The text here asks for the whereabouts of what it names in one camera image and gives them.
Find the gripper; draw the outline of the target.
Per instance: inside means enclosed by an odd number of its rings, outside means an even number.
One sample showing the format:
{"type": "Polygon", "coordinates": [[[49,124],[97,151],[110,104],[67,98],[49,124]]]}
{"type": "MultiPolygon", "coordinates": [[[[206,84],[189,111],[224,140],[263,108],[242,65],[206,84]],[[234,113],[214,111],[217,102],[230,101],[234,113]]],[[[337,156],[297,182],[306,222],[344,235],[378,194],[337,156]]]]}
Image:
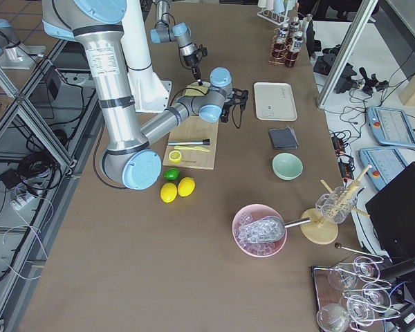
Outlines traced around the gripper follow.
{"type": "Polygon", "coordinates": [[[220,121],[224,123],[228,122],[229,115],[230,113],[232,113],[232,122],[235,123],[236,121],[234,119],[234,109],[236,106],[239,106],[239,123],[241,123],[243,118],[243,112],[246,109],[247,101],[248,90],[233,88],[231,96],[226,100],[225,104],[223,105],[220,121]]]}
{"type": "Polygon", "coordinates": [[[208,56],[208,50],[204,46],[199,46],[192,54],[183,56],[183,67],[192,70],[192,75],[199,86],[203,85],[199,64],[204,57],[208,56]]]}

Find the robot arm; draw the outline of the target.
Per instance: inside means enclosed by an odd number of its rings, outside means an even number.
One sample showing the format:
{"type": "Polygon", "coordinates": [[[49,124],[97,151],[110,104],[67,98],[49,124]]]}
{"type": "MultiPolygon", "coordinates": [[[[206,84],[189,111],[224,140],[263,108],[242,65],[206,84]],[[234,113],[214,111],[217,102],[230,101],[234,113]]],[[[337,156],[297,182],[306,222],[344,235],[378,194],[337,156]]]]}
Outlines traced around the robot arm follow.
{"type": "Polygon", "coordinates": [[[197,45],[192,41],[192,32],[184,22],[176,23],[170,13],[172,1],[153,1],[156,6],[156,23],[150,30],[150,39],[154,44],[175,42],[178,46],[178,58],[181,66],[191,71],[195,82],[203,85],[203,79],[199,65],[204,57],[208,56],[208,50],[202,44],[197,45]]]}
{"type": "Polygon", "coordinates": [[[233,87],[229,70],[218,67],[205,94],[182,96],[140,124],[136,106],[167,95],[151,68],[140,3],[44,1],[42,10],[48,35],[84,48],[110,137],[100,166],[121,188],[143,190],[156,182],[162,165],[150,146],[188,117],[216,122],[225,107],[247,101],[246,93],[233,87]]]}

